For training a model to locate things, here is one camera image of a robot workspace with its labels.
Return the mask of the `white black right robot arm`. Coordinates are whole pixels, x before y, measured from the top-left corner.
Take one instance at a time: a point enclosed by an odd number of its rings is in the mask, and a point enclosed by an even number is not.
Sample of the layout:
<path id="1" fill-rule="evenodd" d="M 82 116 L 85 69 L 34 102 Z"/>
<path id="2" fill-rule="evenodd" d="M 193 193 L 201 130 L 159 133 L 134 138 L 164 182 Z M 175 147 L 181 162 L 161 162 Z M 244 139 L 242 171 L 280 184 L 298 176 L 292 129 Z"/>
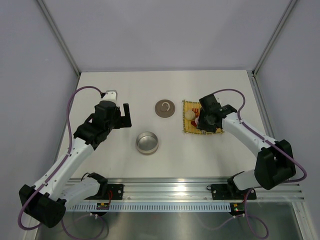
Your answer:
<path id="1" fill-rule="evenodd" d="M 225 185 L 226 193 L 239 198 L 251 188 L 271 190 L 296 174 L 293 152 L 286 140 L 278 141 L 264 135 L 241 118 L 240 111 L 227 104 L 222 106 L 214 94 L 199 100 L 200 112 L 197 129 L 216 133 L 223 130 L 232 134 L 255 156 L 252 170 L 231 176 Z"/>

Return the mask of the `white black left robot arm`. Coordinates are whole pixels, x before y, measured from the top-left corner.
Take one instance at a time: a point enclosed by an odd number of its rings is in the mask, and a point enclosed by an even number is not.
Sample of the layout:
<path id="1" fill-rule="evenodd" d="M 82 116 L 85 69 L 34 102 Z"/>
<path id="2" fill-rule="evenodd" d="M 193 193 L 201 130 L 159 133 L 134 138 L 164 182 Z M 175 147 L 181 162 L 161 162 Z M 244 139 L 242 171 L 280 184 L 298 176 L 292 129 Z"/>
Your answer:
<path id="1" fill-rule="evenodd" d="M 112 130 L 132 126 L 129 104 L 123 104 L 124 115 L 113 101 L 102 100 L 75 131 L 66 154 L 32 186 L 23 185 L 18 192 L 22 209 L 18 216 L 19 226 L 22 214 L 27 214 L 40 224 L 53 228 L 64 217 L 66 210 L 89 198 L 101 200 L 110 195 L 108 180 L 98 173 L 90 173 L 84 180 L 72 187 L 66 183 L 98 146 L 107 139 Z"/>

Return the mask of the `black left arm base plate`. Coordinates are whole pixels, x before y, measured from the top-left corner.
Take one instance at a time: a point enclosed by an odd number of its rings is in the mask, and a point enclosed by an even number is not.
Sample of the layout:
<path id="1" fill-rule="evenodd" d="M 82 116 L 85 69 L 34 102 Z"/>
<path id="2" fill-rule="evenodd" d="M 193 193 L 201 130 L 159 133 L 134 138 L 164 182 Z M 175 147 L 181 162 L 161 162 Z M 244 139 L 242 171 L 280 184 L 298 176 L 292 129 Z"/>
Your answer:
<path id="1" fill-rule="evenodd" d="M 122 200 L 124 194 L 123 184 L 108 184 L 106 190 L 107 199 L 111 200 Z"/>

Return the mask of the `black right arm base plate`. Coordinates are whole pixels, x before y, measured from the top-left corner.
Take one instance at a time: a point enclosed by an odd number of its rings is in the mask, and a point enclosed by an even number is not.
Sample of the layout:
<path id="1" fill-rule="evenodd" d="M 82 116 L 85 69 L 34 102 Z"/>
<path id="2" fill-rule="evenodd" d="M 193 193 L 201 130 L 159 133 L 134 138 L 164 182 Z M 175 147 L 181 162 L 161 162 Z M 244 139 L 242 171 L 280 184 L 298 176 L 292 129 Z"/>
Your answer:
<path id="1" fill-rule="evenodd" d="M 235 186 L 228 183 L 211 184 L 206 187 L 211 192 L 213 200 L 241 200 L 245 199 L 248 194 L 247 200 L 256 200 L 257 195 L 255 191 L 238 190 Z"/>

